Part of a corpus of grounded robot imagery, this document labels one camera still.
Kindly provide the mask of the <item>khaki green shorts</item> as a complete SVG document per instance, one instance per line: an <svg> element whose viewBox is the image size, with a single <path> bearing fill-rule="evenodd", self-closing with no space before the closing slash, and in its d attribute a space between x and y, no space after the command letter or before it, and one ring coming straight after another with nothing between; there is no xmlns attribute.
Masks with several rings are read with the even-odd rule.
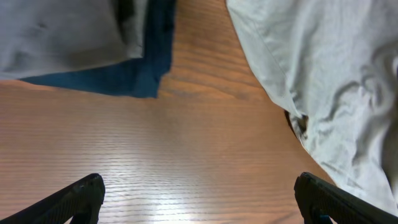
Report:
<svg viewBox="0 0 398 224"><path fill-rule="evenodd" d="M248 64L341 189L397 214L397 0L228 0Z"/></svg>

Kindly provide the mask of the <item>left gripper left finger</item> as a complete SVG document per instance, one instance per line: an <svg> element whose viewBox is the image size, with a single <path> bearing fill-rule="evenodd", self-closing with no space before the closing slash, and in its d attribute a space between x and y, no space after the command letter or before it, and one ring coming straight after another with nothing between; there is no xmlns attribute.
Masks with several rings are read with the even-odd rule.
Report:
<svg viewBox="0 0 398 224"><path fill-rule="evenodd" d="M104 195L102 176L90 174L1 220L1 224L97 224Z"/></svg>

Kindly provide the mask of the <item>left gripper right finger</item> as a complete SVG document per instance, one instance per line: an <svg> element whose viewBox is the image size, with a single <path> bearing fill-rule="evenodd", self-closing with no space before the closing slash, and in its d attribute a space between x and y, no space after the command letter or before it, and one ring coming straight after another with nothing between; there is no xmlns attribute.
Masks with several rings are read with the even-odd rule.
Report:
<svg viewBox="0 0 398 224"><path fill-rule="evenodd" d="M294 190L305 224L397 224L396 216L309 172L297 177Z"/></svg>

